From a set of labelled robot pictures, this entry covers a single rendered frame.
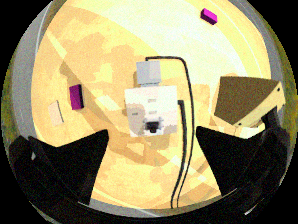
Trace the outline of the purple rectangular block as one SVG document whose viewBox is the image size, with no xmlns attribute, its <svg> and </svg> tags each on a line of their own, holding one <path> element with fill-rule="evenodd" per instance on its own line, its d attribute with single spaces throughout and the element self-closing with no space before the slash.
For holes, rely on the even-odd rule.
<svg viewBox="0 0 298 224">
<path fill-rule="evenodd" d="M 69 87 L 69 95 L 71 95 L 69 97 L 71 97 L 72 111 L 74 111 L 74 109 L 84 108 L 84 103 L 82 103 L 81 88 L 81 84 L 72 85 L 72 87 Z"/>
</svg>

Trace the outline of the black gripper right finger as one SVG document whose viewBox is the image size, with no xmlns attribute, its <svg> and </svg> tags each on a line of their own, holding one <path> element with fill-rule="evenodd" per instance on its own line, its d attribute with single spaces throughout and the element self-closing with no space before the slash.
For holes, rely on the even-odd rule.
<svg viewBox="0 0 298 224">
<path fill-rule="evenodd" d="M 233 192 L 237 181 L 246 172 L 259 145 L 269 139 L 271 125 L 257 135 L 242 139 L 242 137 L 227 135 L 208 127 L 196 128 L 196 139 L 201 151 L 204 151 L 205 159 L 208 160 L 210 168 L 220 188 L 221 196 Z"/>
</svg>

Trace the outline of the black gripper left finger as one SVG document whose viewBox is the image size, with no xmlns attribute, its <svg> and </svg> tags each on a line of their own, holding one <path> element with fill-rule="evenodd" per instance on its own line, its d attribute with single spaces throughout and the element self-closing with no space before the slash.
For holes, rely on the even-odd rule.
<svg viewBox="0 0 298 224">
<path fill-rule="evenodd" d="M 90 133 L 84 139 L 53 147 L 35 137 L 28 136 L 33 153 L 45 164 L 51 165 L 53 172 L 63 184 L 78 198 L 78 202 L 89 205 L 98 169 L 104 159 L 109 143 L 108 129 Z"/>
</svg>

